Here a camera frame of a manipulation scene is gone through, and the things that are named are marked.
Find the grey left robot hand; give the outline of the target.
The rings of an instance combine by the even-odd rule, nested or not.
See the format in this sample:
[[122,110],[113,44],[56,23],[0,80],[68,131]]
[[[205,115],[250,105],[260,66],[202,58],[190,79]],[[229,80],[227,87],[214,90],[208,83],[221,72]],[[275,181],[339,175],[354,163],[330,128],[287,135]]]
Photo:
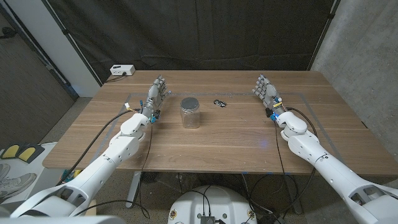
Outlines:
[[148,117],[151,123],[160,118],[160,108],[163,101],[172,92],[167,89],[167,82],[162,75],[159,75],[150,86],[146,101],[142,106],[141,113]]

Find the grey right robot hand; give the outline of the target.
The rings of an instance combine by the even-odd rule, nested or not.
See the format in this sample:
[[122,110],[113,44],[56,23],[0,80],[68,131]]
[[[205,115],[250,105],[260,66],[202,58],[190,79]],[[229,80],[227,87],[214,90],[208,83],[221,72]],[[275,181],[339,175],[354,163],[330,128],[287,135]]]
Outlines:
[[282,103],[282,98],[275,86],[263,74],[260,74],[252,92],[260,98],[266,108],[266,115],[273,121],[287,111]]

